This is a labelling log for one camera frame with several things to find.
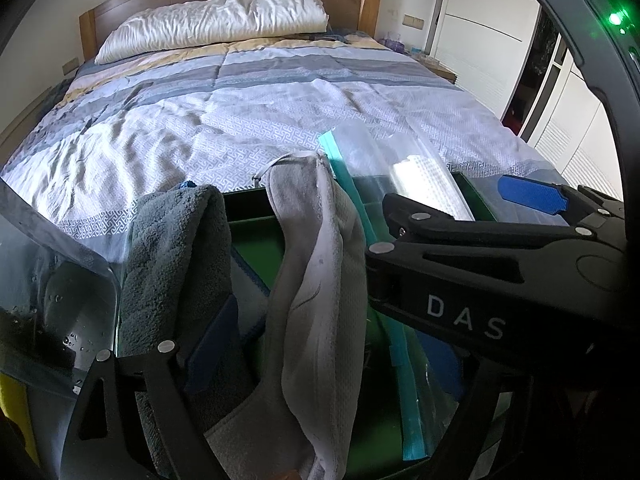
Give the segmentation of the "white knitted cloth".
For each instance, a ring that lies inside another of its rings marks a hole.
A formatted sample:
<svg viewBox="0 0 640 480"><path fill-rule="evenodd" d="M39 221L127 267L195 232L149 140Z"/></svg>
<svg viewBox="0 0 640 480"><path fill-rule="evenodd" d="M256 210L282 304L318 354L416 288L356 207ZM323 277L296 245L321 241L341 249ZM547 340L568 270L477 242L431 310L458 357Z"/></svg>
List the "white knitted cloth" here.
<svg viewBox="0 0 640 480"><path fill-rule="evenodd" d="M456 220L474 220L460 188L436 159L409 155L392 167L392 174L397 192L402 196L446 212Z"/></svg>

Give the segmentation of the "clear zip bag teal seal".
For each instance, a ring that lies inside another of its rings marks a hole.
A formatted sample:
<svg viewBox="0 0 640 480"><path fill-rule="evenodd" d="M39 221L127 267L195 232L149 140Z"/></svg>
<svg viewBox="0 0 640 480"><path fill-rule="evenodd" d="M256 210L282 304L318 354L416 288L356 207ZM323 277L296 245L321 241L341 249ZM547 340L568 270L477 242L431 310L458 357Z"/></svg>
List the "clear zip bag teal seal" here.
<svg viewBox="0 0 640 480"><path fill-rule="evenodd" d="M354 203L369 245L403 237L412 214L432 206L447 218L473 214L432 144L414 133L377 139L361 122L319 136L334 176ZM375 315L390 345L397 377L404 460L434 454L462 395L459 360L449 344L382 313Z"/></svg>

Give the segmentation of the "dark grey fluffy towel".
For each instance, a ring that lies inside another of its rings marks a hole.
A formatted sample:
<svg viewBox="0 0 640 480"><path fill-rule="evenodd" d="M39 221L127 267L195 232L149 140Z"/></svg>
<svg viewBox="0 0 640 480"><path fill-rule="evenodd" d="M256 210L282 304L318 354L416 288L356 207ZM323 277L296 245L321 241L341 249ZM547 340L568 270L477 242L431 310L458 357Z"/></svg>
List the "dark grey fluffy towel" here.
<svg viewBox="0 0 640 480"><path fill-rule="evenodd" d="M172 341L186 361L232 294L231 235L224 198L213 185L145 195L130 224L122 277L117 351L140 356ZM205 434L224 416L222 396L184 392L196 430Z"/></svg>

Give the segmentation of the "wooden nightstand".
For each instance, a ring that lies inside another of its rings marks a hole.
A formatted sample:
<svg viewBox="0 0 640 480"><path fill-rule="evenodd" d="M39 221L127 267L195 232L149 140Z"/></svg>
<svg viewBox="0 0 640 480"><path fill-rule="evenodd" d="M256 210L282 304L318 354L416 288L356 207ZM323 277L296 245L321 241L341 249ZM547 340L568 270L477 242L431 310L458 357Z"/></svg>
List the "wooden nightstand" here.
<svg viewBox="0 0 640 480"><path fill-rule="evenodd" d="M417 53L412 56L416 62L419 62L422 66L426 67L435 75L439 76L442 79L446 79L450 84L455 84L457 81L457 75L447 68L445 65L442 65L439 60L436 58L432 58L424 53Z"/></svg>

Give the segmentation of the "dark transparent plastic bag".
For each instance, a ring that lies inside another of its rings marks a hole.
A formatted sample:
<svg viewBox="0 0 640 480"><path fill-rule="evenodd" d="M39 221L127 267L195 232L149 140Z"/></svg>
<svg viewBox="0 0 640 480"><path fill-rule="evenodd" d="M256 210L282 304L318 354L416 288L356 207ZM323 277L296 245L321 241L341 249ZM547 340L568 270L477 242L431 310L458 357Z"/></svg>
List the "dark transparent plastic bag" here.
<svg viewBox="0 0 640 480"><path fill-rule="evenodd" d="M1 371L73 398L115 344L110 265L1 185Z"/></svg>

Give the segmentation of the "white wardrobe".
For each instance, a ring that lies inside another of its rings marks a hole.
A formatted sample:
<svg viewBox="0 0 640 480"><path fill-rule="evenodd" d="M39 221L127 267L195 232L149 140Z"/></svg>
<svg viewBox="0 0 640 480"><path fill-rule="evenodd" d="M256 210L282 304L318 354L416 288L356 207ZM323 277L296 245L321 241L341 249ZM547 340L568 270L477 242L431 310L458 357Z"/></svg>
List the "white wardrobe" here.
<svg viewBox="0 0 640 480"><path fill-rule="evenodd" d="M442 0L431 54L571 185L623 185L603 105L535 0Z"/></svg>

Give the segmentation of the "yellow towel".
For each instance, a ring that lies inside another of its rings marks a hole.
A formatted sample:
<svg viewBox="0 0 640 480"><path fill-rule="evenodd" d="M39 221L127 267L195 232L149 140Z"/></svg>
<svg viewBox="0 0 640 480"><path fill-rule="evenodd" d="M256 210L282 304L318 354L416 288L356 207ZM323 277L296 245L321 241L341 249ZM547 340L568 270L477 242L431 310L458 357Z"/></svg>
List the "yellow towel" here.
<svg viewBox="0 0 640 480"><path fill-rule="evenodd" d="M40 465L37 445L32 431L32 420L30 419L27 389L18 380L2 374L0 377L0 398L1 408L9 420L15 422L25 438L26 452L37 466Z"/></svg>

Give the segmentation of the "white pillow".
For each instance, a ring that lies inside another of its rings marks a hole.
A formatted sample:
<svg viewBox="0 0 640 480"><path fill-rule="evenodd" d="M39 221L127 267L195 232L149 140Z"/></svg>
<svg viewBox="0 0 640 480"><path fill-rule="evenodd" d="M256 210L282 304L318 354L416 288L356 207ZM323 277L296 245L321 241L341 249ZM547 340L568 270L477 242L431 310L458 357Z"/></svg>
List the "white pillow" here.
<svg viewBox="0 0 640 480"><path fill-rule="evenodd" d="M321 0L203 0L146 9L106 38L94 62L104 65L143 53L221 42L325 32Z"/></svg>

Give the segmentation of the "striped bed quilt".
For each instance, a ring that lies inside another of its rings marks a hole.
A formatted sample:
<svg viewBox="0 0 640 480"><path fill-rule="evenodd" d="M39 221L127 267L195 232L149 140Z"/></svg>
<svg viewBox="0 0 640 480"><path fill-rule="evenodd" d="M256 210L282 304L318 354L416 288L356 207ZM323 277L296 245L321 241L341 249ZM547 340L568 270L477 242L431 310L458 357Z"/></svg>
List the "striped bed quilt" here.
<svg viewBox="0 0 640 480"><path fill-rule="evenodd" d="M504 174L560 175L469 92L368 37L254 39L81 67L1 177L63 232L111 262L140 197L192 181L246 190L281 155L363 126L415 134L465 176L494 216L546 216L503 200Z"/></svg>

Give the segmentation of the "wall switch plate right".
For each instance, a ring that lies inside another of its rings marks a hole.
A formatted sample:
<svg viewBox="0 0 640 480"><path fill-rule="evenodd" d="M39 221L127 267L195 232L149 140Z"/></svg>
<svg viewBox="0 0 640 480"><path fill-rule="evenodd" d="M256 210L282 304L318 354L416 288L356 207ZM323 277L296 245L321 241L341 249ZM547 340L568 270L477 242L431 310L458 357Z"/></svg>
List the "wall switch plate right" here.
<svg viewBox="0 0 640 480"><path fill-rule="evenodd" d="M402 18L402 24L406 27L414 28L417 30L424 29L424 19L417 18L416 16L405 14Z"/></svg>

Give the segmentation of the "wall socket left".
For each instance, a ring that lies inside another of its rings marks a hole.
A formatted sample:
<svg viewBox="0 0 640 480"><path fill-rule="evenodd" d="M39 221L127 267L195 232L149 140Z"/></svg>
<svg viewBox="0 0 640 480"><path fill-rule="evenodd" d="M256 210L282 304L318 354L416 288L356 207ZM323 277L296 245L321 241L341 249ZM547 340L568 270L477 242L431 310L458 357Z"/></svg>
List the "wall socket left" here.
<svg viewBox="0 0 640 480"><path fill-rule="evenodd" d="M73 73L75 70L78 70L79 65L80 63L78 58L72 58L62 66L63 75L67 76Z"/></svg>

